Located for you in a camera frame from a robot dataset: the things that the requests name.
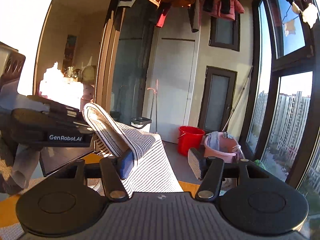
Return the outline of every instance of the ribbed gray surface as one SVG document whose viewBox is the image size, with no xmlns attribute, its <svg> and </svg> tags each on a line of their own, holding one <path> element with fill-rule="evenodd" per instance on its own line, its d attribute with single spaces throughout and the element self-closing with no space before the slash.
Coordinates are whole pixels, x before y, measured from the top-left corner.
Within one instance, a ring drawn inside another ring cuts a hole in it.
<svg viewBox="0 0 320 240">
<path fill-rule="evenodd" d="M 44 237 L 26 234 L 22 240 Z M 109 206 L 103 217 L 91 228 L 63 240 L 81 239 L 172 239 L 172 240 L 300 240 L 294 231 L 279 237 L 257 237 L 230 226 L 213 204 L 193 200 L 189 193 L 134 193 L 131 200 Z"/>
</svg>

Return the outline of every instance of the striped garment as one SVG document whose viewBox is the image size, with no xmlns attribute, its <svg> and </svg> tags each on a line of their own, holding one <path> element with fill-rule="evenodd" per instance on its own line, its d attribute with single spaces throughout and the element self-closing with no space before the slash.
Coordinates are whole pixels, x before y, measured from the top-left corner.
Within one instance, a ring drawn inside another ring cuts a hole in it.
<svg viewBox="0 0 320 240">
<path fill-rule="evenodd" d="M 134 167 L 129 177 L 122 180 L 129 196 L 135 192 L 182 192 L 177 178 L 164 151 L 160 135 L 144 132 L 134 127 L 115 122 L 97 104 L 84 106 L 83 116 L 98 137 L 96 143 L 102 154 L 112 153 L 116 157 L 130 148 L 134 156 Z M 23 194 L 45 178 L 33 179 Z M 87 186 L 104 196 L 101 179 L 87 179 Z M 23 234 L 20 223 L 0 228 L 2 240 L 16 240 Z"/>
</svg>

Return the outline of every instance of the beige wall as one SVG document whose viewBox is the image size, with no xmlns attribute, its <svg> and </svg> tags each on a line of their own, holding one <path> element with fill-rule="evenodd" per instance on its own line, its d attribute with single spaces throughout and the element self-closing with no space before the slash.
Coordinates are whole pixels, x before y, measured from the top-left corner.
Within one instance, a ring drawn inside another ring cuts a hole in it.
<svg viewBox="0 0 320 240">
<path fill-rule="evenodd" d="M 107 11 L 105 10 L 84 16 L 73 60 L 75 68 L 84 69 L 88 65 L 98 65 L 106 15 Z"/>
<path fill-rule="evenodd" d="M 41 41 L 37 83 L 43 79 L 46 69 L 51 68 L 56 61 L 58 68 L 62 68 L 67 37 L 68 35 L 79 35 L 82 21 L 82 17 L 75 10 L 53 3 Z"/>
<path fill-rule="evenodd" d="M 190 126 L 198 126 L 202 96 L 204 92 L 205 70 L 207 66 L 237 71 L 233 105 L 236 103 L 248 76 L 249 70 L 252 66 L 253 46 L 251 1 L 241 0 L 241 4 L 245 9 L 245 13 L 241 15 L 240 52 L 233 51 L 231 49 L 208 46 L 210 36 L 210 17 L 205 13 L 202 14 L 196 78 L 188 123 Z M 244 91 L 244 94 L 228 126 L 228 132 L 235 136 L 236 139 L 239 138 L 241 133 L 247 105 L 248 92 L 249 85 L 247 85 L 247 88 Z"/>
</svg>

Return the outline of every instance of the gray towel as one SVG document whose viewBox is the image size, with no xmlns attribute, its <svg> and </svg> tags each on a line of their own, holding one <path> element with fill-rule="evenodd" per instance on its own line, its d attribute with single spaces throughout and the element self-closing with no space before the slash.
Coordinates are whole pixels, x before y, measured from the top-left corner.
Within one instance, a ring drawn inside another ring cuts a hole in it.
<svg viewBox="0 0 320 240">
<path fill-rule="evenodd" d="M 208 146 L 211 149 L 218 151 L 219 150 L 219 132 L 208 133 L 207 137 L 208 137 L 208 141 L 207 141 Z"/>
</svg>

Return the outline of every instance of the white cabinet door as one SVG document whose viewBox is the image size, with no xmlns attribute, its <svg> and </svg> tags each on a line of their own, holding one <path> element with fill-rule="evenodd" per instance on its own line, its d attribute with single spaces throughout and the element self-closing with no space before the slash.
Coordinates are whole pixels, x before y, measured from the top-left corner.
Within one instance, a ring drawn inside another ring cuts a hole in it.
<svg viewBox="0 0 320 240">
<path fill-rule="evenodd" d="M 159 30 L 152 87 L 158 79 L 158 133 L 162 140 L 177 143 L 183 125 L 196 35 L 191 32 L 185 8 L 171 8 Z M 150 132 L 156 130 L 153 109 Z"/>
</svg>

